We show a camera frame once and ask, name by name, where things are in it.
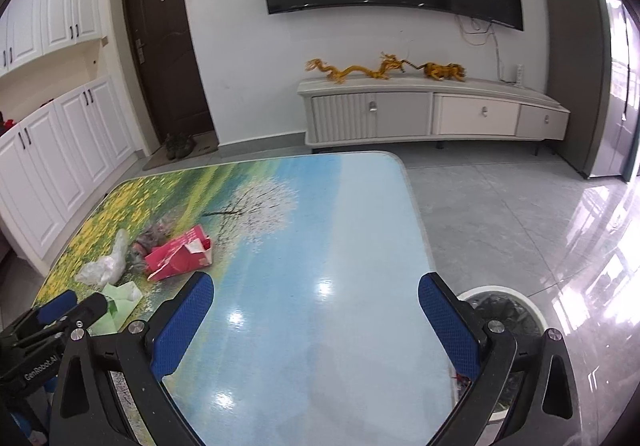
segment green paper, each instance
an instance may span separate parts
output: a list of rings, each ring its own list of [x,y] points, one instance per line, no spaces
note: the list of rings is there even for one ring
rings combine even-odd
[[[118,332],[142,299],[142,293],[134,282],[127,282],[118,287],[108,283],[101,293],[107,299],[107,312],[89,327],[93,336]]]

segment red box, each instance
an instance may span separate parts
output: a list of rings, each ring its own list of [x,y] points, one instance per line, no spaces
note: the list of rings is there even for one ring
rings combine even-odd
[[[212,262],[213,246],[201,225],[154,248],[146,257],[151,271],[148,280],[156,282],[169,276],[207,267]]]

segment tv stand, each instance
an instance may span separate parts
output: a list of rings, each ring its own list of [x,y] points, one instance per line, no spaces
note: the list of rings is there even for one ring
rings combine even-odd
[[[569,111],[535,90],[484,80],[326,78],[298,87],[313,148],[452,139],[564,139]]]

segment screw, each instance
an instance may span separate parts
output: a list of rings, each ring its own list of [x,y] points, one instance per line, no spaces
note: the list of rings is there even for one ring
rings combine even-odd
[[[562,333],[558,329],[551,328],[546,333],[549,334],[549,337],[553,341],[560,341],[562,339]]]
[[[495,332],[496,334],[504,332],[504,325],[501,321],[491,320],[486,326],[489,327],[491,332]]]
[[[71,339],[73,341],[81,340],[84,336],[84,329],[73,329],[71,331]]]
[[[142,332],[144,328],[145,328],[145,323],[142,320],[132,321],[127,327],[127,329],[131,334],[138,334]]]

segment table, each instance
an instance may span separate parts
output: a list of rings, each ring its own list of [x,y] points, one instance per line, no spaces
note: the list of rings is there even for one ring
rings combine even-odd
[[[80,265],[169,213],[215,239],[214,301],[164,384],[208,445],[424,446],[454,406],[449,360],[417,299],[434,270],[401,162],[383,152],[223,164],[119,185],[36,304]],[[187,280],[126,273],[148,318]],[[132,417],[143,444],[151,444]]]

